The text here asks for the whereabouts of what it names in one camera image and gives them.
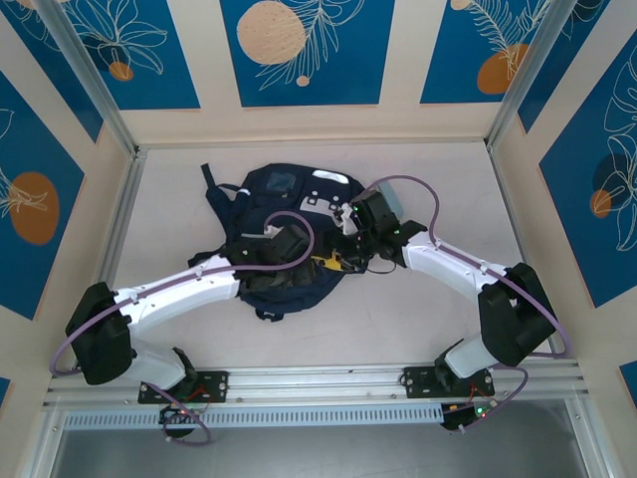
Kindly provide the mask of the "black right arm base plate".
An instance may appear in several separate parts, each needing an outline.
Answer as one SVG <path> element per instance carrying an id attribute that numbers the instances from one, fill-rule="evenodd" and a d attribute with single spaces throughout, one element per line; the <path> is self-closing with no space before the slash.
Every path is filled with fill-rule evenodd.
<path id="1" fill-rule="evenodd" d="M 443 366 L 408 366 L 399 375 L 408 398 L 470 398 L 493 396 L 494 380 L 484 368 L 460 378 Z"/>

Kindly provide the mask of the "aluminium frame post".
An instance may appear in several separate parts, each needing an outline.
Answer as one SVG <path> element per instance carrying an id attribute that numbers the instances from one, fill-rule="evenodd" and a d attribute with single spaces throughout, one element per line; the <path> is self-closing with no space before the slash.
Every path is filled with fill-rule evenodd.
<path id="1" fill-rule="evenodd" d="M 505 93 L 497 114 L 485 136 L 485 146 L 492 153 L 506 132 L 509 123 L 526 97 L 576 0 L 551 0 L 546 16 L 531 41 L 522 64 Z"/>
<path id="2" fill-rule="evenodd" d="M 135 160 L 138 144 L 62 6 L 57 0 L 33 0 L 33 2 L 46 28 L 109 127 L 116 142 L 130 159 Z"/>

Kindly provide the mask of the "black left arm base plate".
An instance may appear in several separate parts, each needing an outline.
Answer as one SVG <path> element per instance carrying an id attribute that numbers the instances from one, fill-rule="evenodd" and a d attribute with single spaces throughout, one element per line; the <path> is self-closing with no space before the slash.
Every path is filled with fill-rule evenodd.
<path id="1" fill-rule="evenodd" d="M 229 388 L 229 372 L 225 370 L 196 371 L 166 392 L 182 403 L 223 403 Z M 140 404 L 167 404 L 169 400 L 147 383 L 140 385 L 137 402 Z"/>

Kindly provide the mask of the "aluminium side rail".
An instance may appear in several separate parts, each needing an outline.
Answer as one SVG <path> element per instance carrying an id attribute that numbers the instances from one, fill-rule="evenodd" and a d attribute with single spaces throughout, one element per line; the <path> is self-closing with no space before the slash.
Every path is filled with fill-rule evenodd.
<path id="1" fill-rule="evenodd" d="M 97 281 L 105 282 L 110 291 L 117 290 L 115 279 L 146 158 L 147 151 L 140 149 L 128 166 L 107 237 L 106 250 L 97 274 Z"/>

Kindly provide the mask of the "aluminium mounting rail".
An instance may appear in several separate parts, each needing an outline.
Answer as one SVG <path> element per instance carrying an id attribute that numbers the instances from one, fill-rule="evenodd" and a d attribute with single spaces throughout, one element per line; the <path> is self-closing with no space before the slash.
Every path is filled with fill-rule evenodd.
<path id="1" fill-rule="evenodd" d="M 574 359 L 532 358 L 522 370 L 492 368 L 494 399 L 571 399 L 588 395 Z M 227 405 L 340 405 L 461 402 L 468 398 L 408 398 L 403 364 L 228 368 Z"/>

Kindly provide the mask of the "grey metal sheet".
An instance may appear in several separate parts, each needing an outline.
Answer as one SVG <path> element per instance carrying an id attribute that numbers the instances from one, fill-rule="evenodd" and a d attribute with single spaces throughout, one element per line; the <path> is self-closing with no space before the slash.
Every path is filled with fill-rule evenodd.
<path id="1" fill-rule="evenodd" d="M 466 433 L 434 424 L 67 431 L 52 478 L 588 478 L 559 402 L 514 402 Z"/>

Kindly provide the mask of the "navy blue backpack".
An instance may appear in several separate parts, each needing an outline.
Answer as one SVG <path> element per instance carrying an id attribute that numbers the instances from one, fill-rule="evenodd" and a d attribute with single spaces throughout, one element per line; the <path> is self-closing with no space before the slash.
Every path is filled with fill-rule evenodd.
<path id="1" fill-rule="evenodd" d="M 363 191 L 362 184 L 349 175 L 305 165 L 271 163 L 252 170 L 240 186 L 217 183 L 207 164 L 201 169 L 207 185 L 205 197 L 224 229 L 227 245 L 241 238 L 257 238 L 270 215 L 293 211 L 310 223 L 318 246 L 321 233 L 339 230 L 333 220 L 336 209 Z M 286 314 L 315 307 L 347 275 L 323 267 L 320 271 L 317 290 L 294 284 L 285 290 L 241 293 L 240 299 L 255 309 L 259 319 L 279 322 Z"/>

